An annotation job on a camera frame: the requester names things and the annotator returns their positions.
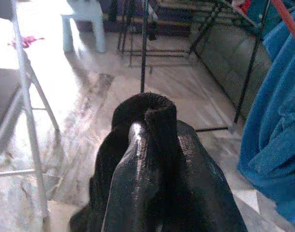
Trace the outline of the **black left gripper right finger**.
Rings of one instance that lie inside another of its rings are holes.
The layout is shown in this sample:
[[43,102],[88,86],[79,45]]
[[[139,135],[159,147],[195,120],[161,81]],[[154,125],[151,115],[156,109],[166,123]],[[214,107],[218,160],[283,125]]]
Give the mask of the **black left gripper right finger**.
[[195,130],[177,123],[185,159],[187,197],[180,219],[183,232],[248,232],[223,171],[202,145]]

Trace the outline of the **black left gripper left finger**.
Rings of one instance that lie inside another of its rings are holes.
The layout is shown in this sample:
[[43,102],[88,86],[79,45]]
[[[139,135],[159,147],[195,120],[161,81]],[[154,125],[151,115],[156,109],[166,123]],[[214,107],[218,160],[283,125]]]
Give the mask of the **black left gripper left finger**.
[[151,132],[135,122],[112,176],[102,232],[162,232],[164,178]]

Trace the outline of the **black garment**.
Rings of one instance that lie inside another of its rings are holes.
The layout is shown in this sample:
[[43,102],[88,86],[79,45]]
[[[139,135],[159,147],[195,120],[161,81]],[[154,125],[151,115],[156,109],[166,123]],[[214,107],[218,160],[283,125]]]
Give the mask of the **black garment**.
[[89,202],[70,218],[70,232],[102,232],[112,176],[127,150],[133,123],[147,126],[163,168],[162,232],[183,232],[180,219],[187,197],[187,170],[177,132],[176,106],[168,98],[141,93],[122,102],[114,111],[112,128],[96,157],[95,172],[89,180]]

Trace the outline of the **pink plastic hanger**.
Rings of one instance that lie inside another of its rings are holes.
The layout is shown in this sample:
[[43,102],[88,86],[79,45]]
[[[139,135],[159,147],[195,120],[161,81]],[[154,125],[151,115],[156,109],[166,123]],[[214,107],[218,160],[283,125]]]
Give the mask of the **pink plastic hanger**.
[[271,0],[278,14],[295,39],[295,21],[281,0]]

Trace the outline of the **blue shirt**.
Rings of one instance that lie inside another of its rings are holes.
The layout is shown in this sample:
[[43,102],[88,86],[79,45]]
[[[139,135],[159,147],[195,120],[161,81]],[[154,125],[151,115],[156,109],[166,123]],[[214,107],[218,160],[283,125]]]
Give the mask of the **blue shirt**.
[[295,38],[281,22],[264,46],[272,65],[244,126],[238,170],[295,224]]

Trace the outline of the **black metal drying rack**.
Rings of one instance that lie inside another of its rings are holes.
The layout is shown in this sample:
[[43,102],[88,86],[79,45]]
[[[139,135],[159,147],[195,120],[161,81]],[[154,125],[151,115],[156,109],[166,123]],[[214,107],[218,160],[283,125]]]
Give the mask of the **black metal drying rack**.
[[[125,0],[124,6],[123,6],[123,13],[122,13],[122,22],[121,22],[121,29],[118,37],[118,45],[117,45],[117,51],[121,54],[124,54],[126,52],[125,50],[125,42],[126,42],[126,35],[128,31],[128,27],[131,23],[133,14],[135,12],[135,0]],[[199,29],[199,35],[197,38],[192,42],[190,48],[188,51],[186,50],[154,50],[154,52],[159,52],[159,57],[173,57],[173,55],[170,55],[170,52],[176,52],[176,53],[185,53],[189,56],[192,53],[195,53],[197,58],[200,58],[200,55],[197,53],[196,47],[197,44],[203,39],[205,34],[210,30],[210,28],[214,25],[214,22],[216,18],[218,17],[219,13],[222,11],[222,9],[227,8],[233,11],[235,14],[238,15],[238,17],[241,18],[241,20],[247,21],[249,24],[252,24],[254,28],[258,28],[258,32],[255,35],[255,42],[253,46],[253,50],[251,53],[251,58],[249,60],[247,73],[243,82],[243,87],[240,93],[239,102],[236,109],[236,114],[234,117],[234,120],[232,122],[231,126],[223,126],[223,127],[213,127],[213,128],[202,128],[202,129],[196,129],[196,132],[207,132],[207,131],[222,131],[222,130],[228,130],[231,133],[233,133],[237,127],[237,123],[239,120],[239,116],[241,113],[242,105],[244,102],[245,94],[247,91],[247,87],[250,81],[251,73],[253,70],[253,64],[255,61],[255,57],[257,54],[257,50],[260,44],[262,32],[264,30],[265,26],[265,20],[268,14],[268,10],[270,7],[271,0],[266,0],[265,6],[263,9],[263,14],[261,18],[260,24],[253,23],[243,12],[238,10],[236,7],[233,7],[228,1],[226,0],[180,0],[182,4],[184,5],[182,8],[186,8],[187,6],[191,6],[191,9],[193,11],[198,12],[198,5],[202,2],[208,2],[210,4],[213,4],[212,9],[209,11],[209,15],[205,17],[204,22],[201,24]],[[149,0],[141,0],[142,2],[142,8],[143,8],[143,22],[142,22],[142,48],[139,50],[133,50],[130,49],[128,52],[130,53],[130,57],[138,56],[141,57],[141,77],[140,77],[140,92],[143,93],[145,90],[145,73],[146,73],[146,57],[147,52],[147,30],[148,30],[148,17],[151,16],[154,18],[153,14],[156,12],[156,8],[153,8],[149,5]]]

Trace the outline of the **white child chair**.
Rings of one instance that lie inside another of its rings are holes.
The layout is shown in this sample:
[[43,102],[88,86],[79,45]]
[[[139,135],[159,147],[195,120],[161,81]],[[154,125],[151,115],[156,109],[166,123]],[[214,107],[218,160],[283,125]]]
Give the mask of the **white child chair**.
[[63,0],[60,15],[63,30],[63,50],[65,53],[73,50],[71,19],[91,22],[96,40],[96,49],[100,53],[106,52],[103,12],[98,0]]

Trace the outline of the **magenta cloth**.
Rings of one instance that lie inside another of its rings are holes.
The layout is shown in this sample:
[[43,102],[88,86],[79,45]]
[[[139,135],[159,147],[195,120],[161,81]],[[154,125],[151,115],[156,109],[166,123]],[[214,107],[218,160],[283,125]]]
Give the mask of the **magenta cloth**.
[[[38,40],[44,40],[44,38],[43,37],[34,37],[34,36],[23,37],[22,38],[23,48],[30,47],[32,45],[32,43],[34,43],[35,41],[38,41]],[[16,47],[16,39],[11,40],[11,42],[7,43],[7,45]]]

